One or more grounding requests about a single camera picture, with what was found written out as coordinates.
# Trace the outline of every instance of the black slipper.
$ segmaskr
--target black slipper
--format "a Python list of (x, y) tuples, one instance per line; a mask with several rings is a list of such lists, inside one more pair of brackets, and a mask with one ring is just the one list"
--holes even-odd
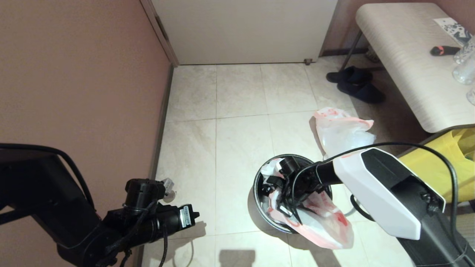
[(371, 83), (353, 85), (346, 82), (340, 82), (336, 87), (343, 93), (358, 98), (368, 104), (381, 103), (386, 99), (386, 96)]
[(373, 79), (373, 74), (369, 71), (351, 66), (339, 72), (329, 72), (326, 77), (331, 83), (348, 82), (351, 84), (363, 84), (370, 82)]

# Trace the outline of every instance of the label sticker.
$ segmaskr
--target label sticker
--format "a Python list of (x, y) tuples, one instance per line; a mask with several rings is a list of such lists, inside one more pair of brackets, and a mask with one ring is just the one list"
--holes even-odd
[(188, 206), (185, 206), (180, 210), (180, 220), (181, 227), (183, 228), (191, 225), (190, 210), (188, 209)]

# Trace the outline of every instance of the bench leg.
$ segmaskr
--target bench leg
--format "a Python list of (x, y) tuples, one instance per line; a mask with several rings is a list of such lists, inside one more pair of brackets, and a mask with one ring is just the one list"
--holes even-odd
[(352, 54), (353, 54), (353, 50), (355, 50), (355, 47), (356, 47), (356, 45), (358, 44), (358, 41), (360, 40), (362, 34), (363, 34), (363, 32), (360, 30), (360, 31), (358, 32), (358, 35), (356, 36), (356, 39), (353, 41), (353, 45), (351, 46), (350, 51), (349, 51), (348, 55), (346, 56), (345, 61), (343, 62), (342, 67), (340, 68), (340, 71), (344, 70), (345, 67), (346, 67), (346, 64), (348, 64), (348, 60), (350, 60), (350, 58), (351, 58), (351, 56), (352, 56)]

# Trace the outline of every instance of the baseboard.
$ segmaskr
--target baseboard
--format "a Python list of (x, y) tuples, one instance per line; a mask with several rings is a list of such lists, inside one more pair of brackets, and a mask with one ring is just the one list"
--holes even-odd
[[(167, 117), (167, 110), (168, 110), (168, 100), (170, 98), (170, 91), (171, 91), (171, 80), (173, 79), (173, 70), (174, 67), (173, 65), (170, 64), (170, 69), (168, 72), (168, 82), (167, 82), (167, 87), (165, 89), (165, 94), (163, 96), (162, 100), (162, 107), (160, 110), (160, 125), (157, 131), (157, 145), (155, 148), (155, 153), (153, 155), (153, 161), (152, 161), (152, 168), (150, 170), (150, 178), (155, 179), (155, 176), (157, 175), (157, 167), (158, 167), (158, 158), (160, 156), (160, 148), (162, 146), (162, 140), (163, 140), (163, 130), (165, 129), (165, 119)], [(143, 249), (144, 245), (139, 246), (135, 249), (135, 257), (133, 258), (133, 266), (134, 267), (141, 267), (142, 266), (142, 260), (143, 260)]]
[[(341, 55), (347, 55), (350, 52), (349, 48), (344, 48), (344, 49), (331, 49), (331, 50), (325, 50), (321, 53), (321, 57), (329, 57), (329, 56), (341, 56)], [(368, 52), (367, 48), (355, 48), (353, 50), (353, 54), (364, 54)]]

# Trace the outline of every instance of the clear plastic cup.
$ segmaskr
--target clear plastic cup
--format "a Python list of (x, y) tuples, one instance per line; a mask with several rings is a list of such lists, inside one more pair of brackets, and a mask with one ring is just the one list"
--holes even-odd
[(475, 79), (475, 53), (472, 53), (462, 64), (456, 66), (452, 75), (459, 83), (472, 84)]
[(460, 49), (455, 55), (454, 60), (457, 64), (462, 64), (467, 60), (467, 58), (475, 51), (475, 38), (470, 38), (470, 40)]
[(472, 104), (475, 105), (475, 86), (470, 89), (467, 93), (467, 100)]

